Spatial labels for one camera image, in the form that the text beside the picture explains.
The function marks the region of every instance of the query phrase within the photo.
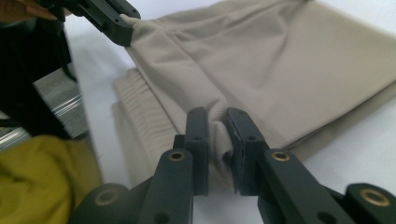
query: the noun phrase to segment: floor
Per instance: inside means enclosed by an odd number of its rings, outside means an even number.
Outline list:
[[[39,79],[35,82],[35,87],[72,137],[88,136],[78,84],[70,80],[62,69]],[[0,119],[6,117],[0,112]],[[30,136],[21,128],[0,128],[0,151],[29,138]]]

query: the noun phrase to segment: white table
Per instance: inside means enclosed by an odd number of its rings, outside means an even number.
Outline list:
[[[172,12],[209,6],[217,0],[130,1],[142,19],[155,19]],[[396,36],[394,0],[321,0],[381,32]],[[131,182],[126,160],[114,128],[111,106],[117,102],[113,81],[134,67],[124,48],[111,43],[88,21],[70,16],[66,31],[78,74],[94,149],[105,182]],[[368,182],[396,195],[396,99],[352,127],[325,148],[296,152],[306,167],[325,186],[344,192],[346,185]],[[195,223],[262,223],[255,197],[223,190],[209,198],[194,199]]]

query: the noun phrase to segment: human hand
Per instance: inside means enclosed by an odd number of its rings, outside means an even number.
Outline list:
[[[36,17],[56,20],[34,0],[0,0],[0,22],[26,21]]]

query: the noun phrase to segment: yellow cloth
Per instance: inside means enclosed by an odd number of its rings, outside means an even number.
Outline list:
[[[85,144],[35,137],[0,153],[0,223],[67,223],[99,184]]]

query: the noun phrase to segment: wrinkled fabric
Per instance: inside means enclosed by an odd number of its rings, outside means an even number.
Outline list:
[[[212,161],[224,175],[228,106],[246,110],[269,146],[282,148],[396,80],[393,38],[314,1],[226,1],[154,21],[124,19],[134,26],[127,50],[138,70],[129,76],[141,76],[176,133],[184,133],[189,110],[205,107]]]
[[[67,223],[99,184],[83,143],[35,137],[0,153],[0,223]]]

